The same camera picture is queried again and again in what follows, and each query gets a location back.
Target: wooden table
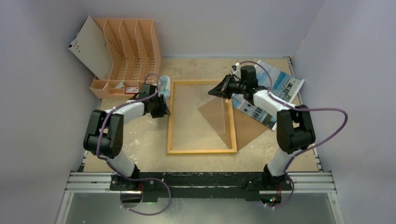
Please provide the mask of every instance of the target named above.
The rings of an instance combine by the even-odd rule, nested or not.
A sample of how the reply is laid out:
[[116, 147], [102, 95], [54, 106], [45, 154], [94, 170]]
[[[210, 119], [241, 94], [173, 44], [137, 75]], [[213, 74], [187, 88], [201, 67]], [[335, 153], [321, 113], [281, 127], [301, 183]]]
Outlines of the wooden table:
[[[163, 59], [160, 75], [171, 79], [222, 79], [230, 66], [245, 59]], [[291, 74], [287, 59], [262, 59]], [[120, 99], [103, 99], [101, 110], [124, 103]], [[293, 102], [299, 104], [298, 98]], [[168, 117], [152, 119], [150, 115], [134, 119], [124, 126], [123, 151], [144, 172], [245, 172], [262, 171], [278, 147], [276, 131], [267, 130], [236, 154], [167, 155]], [[312, 151], [297, 157], [290, 171], [318, 171]], [[88, 153], [85, 172], [110, 172], [111, 169]]]

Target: floor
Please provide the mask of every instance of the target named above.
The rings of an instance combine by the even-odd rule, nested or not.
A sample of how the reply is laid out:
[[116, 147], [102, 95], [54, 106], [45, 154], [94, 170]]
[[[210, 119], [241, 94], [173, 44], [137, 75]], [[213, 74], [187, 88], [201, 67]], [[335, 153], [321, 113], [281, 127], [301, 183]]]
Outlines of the floor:
[[[160, 75], [171, 79], [222, 79], [229, 73], [229, 68], [244, 59], [163, 59]], [[265, 62], [291, 74], [287, 59], [262, 59]], [[178, 95], [178, 113], [193, 114], [199, 119], [197, 106], [212, 98], [206, 96], [207, 90], [201, 88], [194, 95]], [[100, 109], [105, 110], [124, 103], [121, 99], [103, 99]], [[174, 138], [197, 133], [201, 141], [181, 141], [183, 147], [217, 147], [224, 146], [216, 131], [210, 128], [205, 120], [191, 123], [191, 120], [179, 116], [177, 132]], [[143, 172], [245, 172], [262, 171], [277, 149], [276, 131], [267, 130], [236, 154], [213, 155], [167, 155], [168, 117], [152, 119], [150, 115], [134, 119], [124, 126], [123, 151], [130, 161]], [[312, 151], [297, 157], [289, 168], [290, 171], [318, 171]], [[110, 172], [110, 168], [91, 153], [88, 154], [84, 172]]]

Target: cable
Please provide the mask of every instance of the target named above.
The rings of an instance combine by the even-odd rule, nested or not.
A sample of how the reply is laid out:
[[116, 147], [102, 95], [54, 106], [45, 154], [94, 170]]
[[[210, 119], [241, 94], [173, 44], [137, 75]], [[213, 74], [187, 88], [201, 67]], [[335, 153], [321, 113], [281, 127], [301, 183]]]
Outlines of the cable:
[[348, 122], [348, 114], [347, 114], [346, 111], [344, 111], [344, 110], [342, 110], [342, 109], [333, 108], [333, 107], [324, 107], [324, 108], [304, 108], [304, 109], [303, 109], [303, 108], [295, 108], [295, 107], [293, 107], [293, 106], [291, 106], [291, 105], [289, 105], [289, 104], [287, 104], [287, 103], [285, 103], [285, 102], [283, 102], [283, 101], [281, 101], [281, 100], [278, 100], [278, 99], [276, 99], [276, 98], [271, 94], [271, 89], [272, 89], [272, 78], [271, 78], [271, 76], [269, 75], [269, 72], [268, 72], [261, 64], [259, 64], [259, 63], [257, 63], [257, 62], [254, 62], [254, 61], [244, 61], [244, 62], [241, 62], [240, 64], [244, 64], [244, 63], [253, 63], [253, 64], [256, 64], [257, 66], [259, 66], [259, 67], [267, 74], [268, 79], [269, 79], [269, 88], [267, 89], [267, 92], [268, 92], [269, 97], [270, 97], [271, 99], [273, 99], [274, 101], [276, 101], [276, 102], [278, 102], [278, 103], [280, 103], [280, 104], [282, 104], [282, 105], [285, 105], [286, 107], [288, 107], [288, 108], [290, 108], [290, 109], [292, 109], [292, 110], [294, 110], [294, 111], [298, 111], [298, 112], [338, 111], [338, 112], [341, 112], [341, 113], [344, 114], [344, 122], [342, 122], [341, 126], [340, 126], [333, 134], [331, 134], [329, 137], [327, 137], [327, 138], [324, 139], [323, 141], [319, 142], [318, 144], [316, 144], [316, 145], [314, 145], [314, 146], [311, 146], [311, 147], [308, 147], [307, 149], [302, 150], [302, 151], [299, 152], [299, 153], [296, 153], [293, 157], [291, 157], [291, 158], [289, 159], [289, 161], [287, 162], [287, 164], [286, 164], [286, 166], [285, 166], [284, 171], [285, 171], [285, 174], [286, 174], [287, 178], [289, 179], [289, 181], [290, 181], [290, 183], [291, 183], [291, 192], [290, 192], [290, 195], [287, 197], [286, 201], [285, 201], [285, 202], [282, 202], [280, 205], [278, 205], [278, 206], [276, 206], [276, 207], [271, 206], [272, 208], [281, 208], [281, 207], [283, 207], [285, 204], [287, 204], [287, 203], [289, 202], [289, 200], [291, 199], [291, 197], [293, 196], [293, 193], [294, 193], [294, 182], [293, 182], [293, 180], [290, 178], [289, 173], [287, 172], [287, 169], [289, 168], [291, 162], [293, 162], [294, 158], [296, 158], [297, 156], [299, 156], [299, 155], [301, 155], [301, 154], [303, 154], [303, 153], [305, 153], [305, 152], [308, 152], [309, 150], [311, 150], [311, 149], [313, 149], [313, 148], [316, 148], [316, 147], [318, 147], [318, 146], [323, 145], [323, 144], [326, 143], [328, 140], [332, 139], [336, 134], [338, 134], [338, 133], [345, 127], [345, 125], [347, 124], [347, 122]]
[[127, 102], [127, 103], [121, 104], [121, 105], [119, 105], [119, 106], [113, 108], [111, 111], [109, 111], [109, 113], [106, 115], [105, 119], [103, 120], [102, 127], [100, 128], [99, 139], [98, 139], [98, 145], [96, 146], [96, 157], [97, 157], [98, 159], [100, 159], [100, 160], [106, 161], [106, 164], [107, 164], [116, 174], [122, 176], [124, 179], [126, 179], [126, 180], [128, 180], [128, 181], [133, 181], [133, 182], [140, 182], [140, 181], [158, 181], [158, 182], [160, 182], [161, 184], [163, 184], [163, 185], [165, 186], [165, 188], [168, 190], [168, 195], [169, 195], [169, 201], [168, 201], [168, 203], [166, 204], [166, 206], [165, 206], [161, 211], [155, 212], [155, 213], [143, 213], [143, 212], [135, 211], [135, 210], [133, 210], [133, 209], [128, 208], [126, 205], [124, 205], [124, 204], [122, 203], [122, 200], [121, 200], [121, 206], [122, 206], [123, 208], [125, 208], [125, 209], [128, 210], [128, 211], [134, 212], [134, 213], [139, 214], [139, 215], [144, 215], [144, 216], [154, 216], [154, 215], [158, 215], [158, 214], [164, 212], [165, 210], [167, 210], [167, 209], [169, 208], [170, 204], [172, 203], [172, 197], [171, 197], [171, 193], [170, 193], [170, 188], [169, 188], [169, 186], [168, 186], [164, 181], [162, 181], [162, 180], [160, 180], [160, 179], [157, 179], [157, 178], [132, 179], [132, 178], [130, 178], [130, 177], [127, 177], [127, 176], [123, 175], [120, 171], [118, 171], [118, 170], [109, 162], [109, 160], [108, 160], [106, 157], [101, 157], [101, 156], [100, 156], [100, 143], [101, 143], [102, 138], [103, 138], [103, 131], [104, 131], [104, 129], [106, 128], [106, 123], [107, 123], [107, 121], [109, 120], [110, 116], [111, 116], [114, 112], [116, 112], [117, 110], [121, 109], [122, 107], [125, 107], [125, 106], [131, 105], [131, 104], [135, 104], [135, 103], [139, 103], [139, 102], [143, 102], [143, 101], [146, 101], [146, 100], [148, 100], [148, 99], [151, 99], [151, 98], [153, 98], [154, 96], [156, 96], [156, 95], [158, 94], [159, 90], [160, 90], [161, 87], [162, 87], [162, 80], [161, 80], [161, 78], [160, 78], [157, 74], [149, 74], [149, 75], [147, 75], [146, 78], [144, 79], [144, 83], [146, 83], [146, 80], [147, 80], [147, 78], [148, 78], [149, 76], [156, 76], [156, 77], [158, 78], [158, 80], [160, 80], [160, 84], [159, 84], [159, 86], [157, 87], [157, 90], [155, 91], [155, 93], [153, 93], [152, 95], [150, 95], [150, 96], [148, 96], [148, 97], [146, 97], [146, 98], [143, 98], [143, 99], [138, 99], [138, 100], [135, 100], [135, 101], [129, 101], [129, 102]]

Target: beige work surface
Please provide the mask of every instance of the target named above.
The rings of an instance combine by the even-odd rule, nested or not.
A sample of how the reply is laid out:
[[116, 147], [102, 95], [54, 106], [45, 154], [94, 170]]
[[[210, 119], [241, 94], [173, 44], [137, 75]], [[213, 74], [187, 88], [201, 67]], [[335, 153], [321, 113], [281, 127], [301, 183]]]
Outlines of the beige work surface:
[[[223, 79], [230, 67], [244, 59], [163, 59], [160, 75], [171, 79]], [[264, 59], [290, 74], [286, 59]], [[100, 109], [124, 103], [120, 99], [103, 99]], [[236, 154], [167, 155], [168, 117], [152, 119], [150, 115], [134, 119], [124, 126], [122, 150], [143, 172], [245, 172], [262, 171], [278, 148], [276, 132], [267, 130]], [[213, 140], [219, 141], [213, 130]], [[290, 171], [318, 171], [312, 151], [297, 157]], [[96, 156], [88, 154], [84, 172], [111, 172]]]

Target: wooden organizer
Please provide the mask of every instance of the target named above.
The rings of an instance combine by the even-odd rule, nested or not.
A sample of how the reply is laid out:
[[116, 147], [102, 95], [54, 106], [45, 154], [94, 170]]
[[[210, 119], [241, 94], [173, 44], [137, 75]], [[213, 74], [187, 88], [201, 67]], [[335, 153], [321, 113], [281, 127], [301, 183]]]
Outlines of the wooden organizer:
[[[95, 79], [91, 90], [99, 99], [130, 98], [126, 87], [138, 87], [148, 74], [159, 74], [161, 52], [153, 20], [93, 19], [105, 35], [113, 60], [113, 68], [105, 79]], [[115, 88], [121, 81], [124, 87]], [[149, 76], [147, 83], [156, 84], [158, 78]]]

